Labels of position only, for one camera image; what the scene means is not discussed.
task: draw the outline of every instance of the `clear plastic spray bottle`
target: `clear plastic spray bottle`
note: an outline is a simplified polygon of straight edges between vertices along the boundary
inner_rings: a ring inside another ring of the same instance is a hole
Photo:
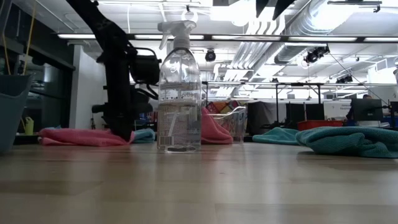
[[[160,49],[174,36],[174,49],[160,69],[157,147],[165,152],[193,152],[200,149],[201,80],[190,48],[192,21],[162,22]]]

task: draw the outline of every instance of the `spotlight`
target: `spotlight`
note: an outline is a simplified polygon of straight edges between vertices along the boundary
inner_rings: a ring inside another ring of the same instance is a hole
[[[315,63],[319,59],[323,58],[325,54],[330,53],[329,46],[326,47],[315,47],[314,50],[309,50],[307,56],[304,57],[304,61],[307,64]]]
[[[353,76],[352,76],[352,75],[347,75],[347,76],[344,78],[344,81],[345,81],[346,83],[353,82]]]
[[[398,75],[398,57],[394,60],[394,64],[396,65],[396,69],[393,71],[394,75]]]
[[[214,50],[207,50],[205,59],[207,62],[214,62],[216,60],[216,54],[214,53]]]

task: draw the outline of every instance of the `security camera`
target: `security camera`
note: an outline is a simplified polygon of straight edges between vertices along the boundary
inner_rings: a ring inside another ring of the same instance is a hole
[[[398,57],[394,60],[394,64],[396,65],[396,69],[393,71],[394,75],[398,75]]]
[[[207,50],[207,54],[206,54],[206,61],[207,62],[214,62],[216,60],[216,54],[214,53],[214,50]]]

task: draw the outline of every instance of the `blue bucket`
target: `blue bucket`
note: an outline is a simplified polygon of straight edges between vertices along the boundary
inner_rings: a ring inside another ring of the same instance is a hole
[[[33,76],[0,75],[0,153],[11,150]]]

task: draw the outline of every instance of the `ceiling light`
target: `ceiling light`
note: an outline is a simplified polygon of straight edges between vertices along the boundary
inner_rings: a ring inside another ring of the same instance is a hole
[[[145,35],[145,34],[139,34],[139,35],[135,35],[135,38],[137,40],[162,40],[163,36],[162,35]],[[189,39],[190,40],[203,40],[205,38],[205,36],[203,35],[190,35]]]
[[[135,38],[137,40],[142,40],[142,39],[149,39],[149,40],[162,40],[163,35],[135,35]]]
[[[293,47],[326,47],[326,44],[321,43],[285,43],[285,46]]]
[[[398,37],[367,37],[364,42],[398,42]]]
[[[265,7],[260,16],[259,20],[261,22],[272,22],[272,16],[274,15],[275,7]]]
[[[208,82],[208,84],[220,84],[220,85],[240,85],[241,82]]]
[[[231,21],[239,27],[255,19],[255,15],[256,9],[249,1],[236,1],[230,6],[216,6],[210,9],[212,21]]]
[[[280,37],[260,35],[213,35],[213,40],[278,41]]]
[[[150,1],[145,1],[145,0],[126,0],[126,1],[101,1],[99,0],[98,3],[100,4],[107,4],[107,5],[123,5],[123,4],[127,4],[127,5],[131,5],[131,4],[154,4],[154,5],[158,5],[158,4],[163,4],[163,5],[186,5],[189,4],[190,6],[200,6],[200,2],[199,1],[181,1],[181,0],[177,0],[177,1],[172,1],[172,0],[150,0]]]
[[[94,34],[58,34],[61,39],[93,39],[95,40]]]
[[[317,10],[308,13],[310,17],[308,23],[314,30],[333,30],[347,21],[357,8],[357,6],[329,5],[326,1],[323,1]]]
[[[248,82],[250,85],[275,85],[275,83],[262,83],[262,82]]]
[[[290,41],[354,42],[357,37],[289,37]]]

